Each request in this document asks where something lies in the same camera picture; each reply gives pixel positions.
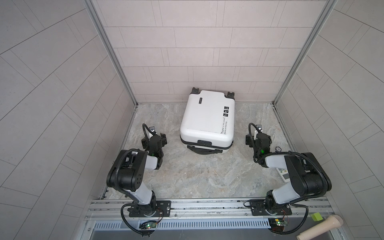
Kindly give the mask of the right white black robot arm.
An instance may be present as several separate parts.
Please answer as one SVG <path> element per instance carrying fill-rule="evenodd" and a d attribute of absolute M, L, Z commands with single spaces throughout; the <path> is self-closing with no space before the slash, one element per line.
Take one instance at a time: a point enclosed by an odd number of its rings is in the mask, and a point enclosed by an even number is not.
<path fill-rule="evenodd" d="M 267 213 L 279 213 L 288 204 L 322 197 L 332 189 L 330 178 L 312 153 L 272 153 L 271 143 L 271 137 L 261 132 L 246 135 L 246 145 L 253 149 L 255 163 L 288 171 L 289 182 L 268 191 L 262 204 Z"/>

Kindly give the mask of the black white suitcase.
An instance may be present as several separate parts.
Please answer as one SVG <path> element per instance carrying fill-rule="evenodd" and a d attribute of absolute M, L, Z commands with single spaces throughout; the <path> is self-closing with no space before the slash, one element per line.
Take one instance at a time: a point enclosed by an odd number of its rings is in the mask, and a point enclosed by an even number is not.
<path fill-rule="evenodd" d="M 228 152 L 234 143 L 235 94 L 192 88 L 180 128 L 182 143 L 199 155 Z"/>

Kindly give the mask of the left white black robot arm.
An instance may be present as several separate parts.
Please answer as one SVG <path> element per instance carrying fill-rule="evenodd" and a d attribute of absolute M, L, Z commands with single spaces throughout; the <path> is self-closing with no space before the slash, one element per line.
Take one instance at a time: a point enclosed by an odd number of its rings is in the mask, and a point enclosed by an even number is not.
<path fill-rule="evenodd" d="M 144 150 L 121 150 L 111 167 L 106 184 L 109 188 L 131 198 L 130 211 L 151 216 L 157 210 L 156 195 L 144 183 L 146 169 L 158 170 L 163 163 L 163 147 L 167 144 L 165 134 L 142 139 Z"/>

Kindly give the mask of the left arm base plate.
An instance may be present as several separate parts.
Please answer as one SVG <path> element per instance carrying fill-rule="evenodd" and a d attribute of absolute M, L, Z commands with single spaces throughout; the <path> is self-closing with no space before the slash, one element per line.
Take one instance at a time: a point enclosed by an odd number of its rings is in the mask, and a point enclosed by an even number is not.
<path fill-rule="evenodd" d="M 128 209 L 129 217 L 169 217 L 171 201 L 156 201 L 149 205 L 134 204 Z"/>

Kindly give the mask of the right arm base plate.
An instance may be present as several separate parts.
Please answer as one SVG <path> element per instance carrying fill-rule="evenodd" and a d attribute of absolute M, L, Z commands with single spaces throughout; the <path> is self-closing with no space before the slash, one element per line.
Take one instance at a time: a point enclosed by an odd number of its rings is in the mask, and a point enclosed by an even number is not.
<path fill-rule="evenodd" d="M 283 216 L 292 215 L 290 205 L 279 205 L 274 200 L 254 199 L 244 202 L 244 207 L 250 208 L 253 216 Z"/>

